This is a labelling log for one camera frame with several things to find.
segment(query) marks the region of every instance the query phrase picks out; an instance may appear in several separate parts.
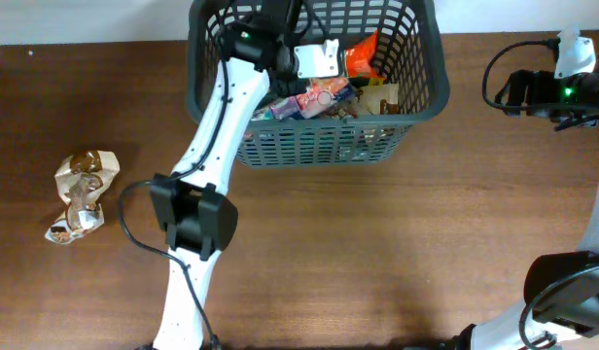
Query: white wall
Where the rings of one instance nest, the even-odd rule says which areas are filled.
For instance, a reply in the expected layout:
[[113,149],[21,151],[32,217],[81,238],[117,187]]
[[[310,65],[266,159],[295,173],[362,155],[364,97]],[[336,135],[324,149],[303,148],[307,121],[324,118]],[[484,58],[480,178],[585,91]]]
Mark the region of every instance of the white wall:
[[[555,31],[571,23],[599,29],[599,0],[434,1],[442,33]],[[191,3],[0,0],[0,44],[185,39]]]

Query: brown and white wrapper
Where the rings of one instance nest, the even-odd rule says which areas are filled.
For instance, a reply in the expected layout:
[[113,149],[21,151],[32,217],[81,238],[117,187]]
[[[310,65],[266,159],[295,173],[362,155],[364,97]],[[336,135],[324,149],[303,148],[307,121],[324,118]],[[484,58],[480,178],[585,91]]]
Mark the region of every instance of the brown and white wrapper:
[[65,159],[55,172],[55,182],[66,211],[55,219],[45,238],[69,244],[103,225],[103,209],[96,200],[120,170],[112,152],[85,151]]

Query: brown wooden surface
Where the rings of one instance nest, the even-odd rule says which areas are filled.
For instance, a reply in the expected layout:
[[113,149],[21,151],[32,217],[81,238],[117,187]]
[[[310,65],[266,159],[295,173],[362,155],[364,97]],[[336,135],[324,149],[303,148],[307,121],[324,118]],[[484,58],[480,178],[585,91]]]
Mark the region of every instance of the brown wooden surface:
[[[449,104],[381,164],[237,164],[239,227],[207,300],[223,342],[451,337],[520,298],[537,256],[576,247],[596,191],[599,128],[557,134],[480,98],[494,53],[547,36],[444,36]],[[0,47],[0,349],[127,350],[157,333],[167,262],[125,239],[115,203],[131,181],[167,173],[194,136],[184,52],[185,43]],[[550,53],[510,54],[492,91],[520,68],[552,69]],[[86,148],[121,162],[101,199],[107,224],[56,246],[43,237],[63,210],[53,173]],[[144,192],[127,213],[141,239],[162,244]],[[599,349],[599,337],[566,346],[585,348]]]

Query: wood grain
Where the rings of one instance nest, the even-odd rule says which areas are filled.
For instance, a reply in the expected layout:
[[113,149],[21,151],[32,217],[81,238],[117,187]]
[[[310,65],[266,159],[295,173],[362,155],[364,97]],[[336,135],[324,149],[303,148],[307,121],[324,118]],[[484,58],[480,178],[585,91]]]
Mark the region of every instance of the wood grain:
[[[599,40],[599,33],[593,34]],[[378,165],[255,171],[237,164],[237,233],[207,311],[232,347],[407,343],[451,337],[520,298],[537,256],[574,249],[599,176],[599,128],[554,133],[485,106],[485,65],[548,34],[443,36],[451,96]],[[194,136],[185,43],[0,47],[0,349],[120,349],[152,340],[167,262],[116,222],[128,183],[167,173]],[[493,72],[552,69],[523,49]],[[75,151],[113,151],[106,225],[66,247],[53,173]],[[144,192],[132,229],[162,245]],[[566,349],[599,349],[599,337]]]

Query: gray plastic basket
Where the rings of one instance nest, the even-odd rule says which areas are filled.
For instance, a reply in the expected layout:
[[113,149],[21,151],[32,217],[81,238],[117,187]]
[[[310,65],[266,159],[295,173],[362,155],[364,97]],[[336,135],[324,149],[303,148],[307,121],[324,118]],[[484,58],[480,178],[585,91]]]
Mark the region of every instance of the gray plastic basket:
[[[217,52],[206,33],[219,22],[260,9],[260,0],[237,0],[222,19],[225,1],[194,1],[190,11],[187,105],[199,121],[217,74]],[[440,33],[432,0],[312,0],[317,16],[343,48],[379,31],[371,63],[399,85],[403,115],[359,116],[354,120],[250,122],[237,158],[254,168],[374,163],[392,155],[410,128],[437,115],[449,95]],[[302,9],[298,28],[305,25]],[[316,25],[307,42],[322,40]]]

